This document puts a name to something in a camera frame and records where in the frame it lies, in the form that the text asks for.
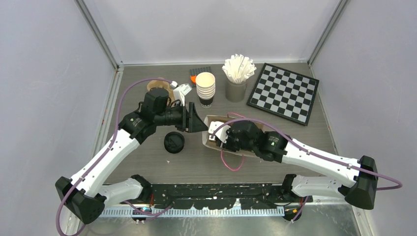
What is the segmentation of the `yellow pink paper bag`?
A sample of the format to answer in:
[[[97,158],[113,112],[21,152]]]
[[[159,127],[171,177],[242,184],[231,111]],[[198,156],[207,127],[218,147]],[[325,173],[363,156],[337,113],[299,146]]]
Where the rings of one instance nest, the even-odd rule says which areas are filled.
[[[241,169],[247,157],[256,156],[250,149],[246,150],[243,148],[244,141],[240,140],[237,135],[231,132],[231,124],[216,130],[220,125],[237,118],[244,118],[244,116],[233,112],[229,112],[225,116],[207,115],[204,118],[204,123],[208,127],[208,130],[202,133],[202,144],[207,148],[219,151],[223,164],[233,172]],[[227,164],[225,161],[225,155],[227,153],[241,157],[241,163],[238,167],[232,168]]]

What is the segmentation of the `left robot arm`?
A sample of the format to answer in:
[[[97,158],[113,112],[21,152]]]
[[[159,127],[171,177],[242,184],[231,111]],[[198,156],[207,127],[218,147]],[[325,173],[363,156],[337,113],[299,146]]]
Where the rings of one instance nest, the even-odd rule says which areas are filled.
[[[139,108],[123,117],[106,146],[87,165],[71,178],[57,180],[60,199],[82,223],[92,223],[104,209],[121,202],[136,200],[144,204],[151,198],[151,184],[140,175],[111,185],[104,185],[104,181],[157,127],[174,126],[187,133],[208,130],[193,102],[187,107],[171,107],[168,101],[169,93],[164,88],[148,91]]]

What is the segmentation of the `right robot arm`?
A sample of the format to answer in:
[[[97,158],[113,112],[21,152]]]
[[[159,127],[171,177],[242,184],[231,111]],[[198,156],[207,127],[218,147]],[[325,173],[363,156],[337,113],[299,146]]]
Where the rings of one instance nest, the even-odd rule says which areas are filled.
[[[310,195],[344,199],[366,210],[374,208],[378,177],[374,158],[337,156],[312,148],[276,131],[263,131],[254,122],[238,120],[215,133],[216,144],[228,151],[248,151],[264,161],[292,164],[320,173],[319,177],[287,174],[281,197],[293,202]]]

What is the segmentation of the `stack of paper cups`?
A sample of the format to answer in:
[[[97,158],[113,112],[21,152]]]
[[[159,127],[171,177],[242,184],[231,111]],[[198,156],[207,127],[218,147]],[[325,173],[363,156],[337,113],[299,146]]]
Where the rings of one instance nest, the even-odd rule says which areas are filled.
[[[202,72],[196,76],[195,82],[202,107],[211,107],[215,95],[215,76],[210,72]]]

